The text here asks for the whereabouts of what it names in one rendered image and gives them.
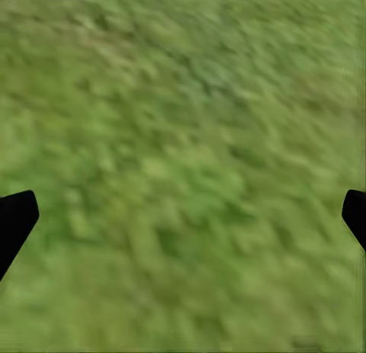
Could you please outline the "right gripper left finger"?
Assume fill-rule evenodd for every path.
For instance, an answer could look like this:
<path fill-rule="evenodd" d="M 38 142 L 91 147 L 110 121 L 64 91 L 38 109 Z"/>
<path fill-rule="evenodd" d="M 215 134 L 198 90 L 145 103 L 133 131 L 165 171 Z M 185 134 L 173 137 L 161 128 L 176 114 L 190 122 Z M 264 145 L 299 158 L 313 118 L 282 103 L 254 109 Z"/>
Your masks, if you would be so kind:
<path fill-rule="evenodd" d="M 40 217 L 32 190 L 0 198 L 0 280 Z"/>

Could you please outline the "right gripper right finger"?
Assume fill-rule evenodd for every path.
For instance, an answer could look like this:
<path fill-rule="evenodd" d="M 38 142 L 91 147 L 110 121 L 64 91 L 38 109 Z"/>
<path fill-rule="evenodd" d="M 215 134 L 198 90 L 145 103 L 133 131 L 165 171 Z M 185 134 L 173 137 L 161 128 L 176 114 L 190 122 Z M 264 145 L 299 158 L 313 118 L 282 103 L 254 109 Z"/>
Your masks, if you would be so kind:
<path fill-rule="evenodd" d="M 348 190 L 343 202 L 342 218 L 366 251 L 366 193 Z"/>

